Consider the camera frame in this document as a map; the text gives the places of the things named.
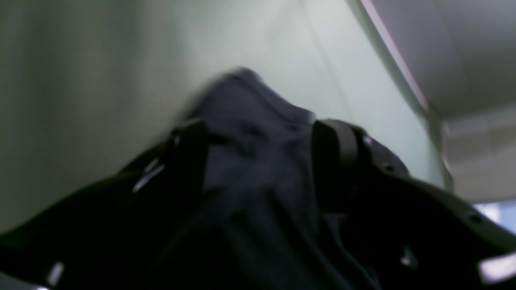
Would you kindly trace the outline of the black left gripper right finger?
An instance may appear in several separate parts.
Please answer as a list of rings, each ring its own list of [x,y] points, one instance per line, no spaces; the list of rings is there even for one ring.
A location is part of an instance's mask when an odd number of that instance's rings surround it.
[[[314,192],[384,290],[514,290],[515,235],[468,202],[417,180],[363,129],[312,127]]]

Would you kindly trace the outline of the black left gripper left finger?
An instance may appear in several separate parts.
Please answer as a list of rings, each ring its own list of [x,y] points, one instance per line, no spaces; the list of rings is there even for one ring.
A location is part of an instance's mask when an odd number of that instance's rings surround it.
[[[119,173],[59,200],[1,235],[2,290],[136,290],[179,220],[202,194],[202,119]]]

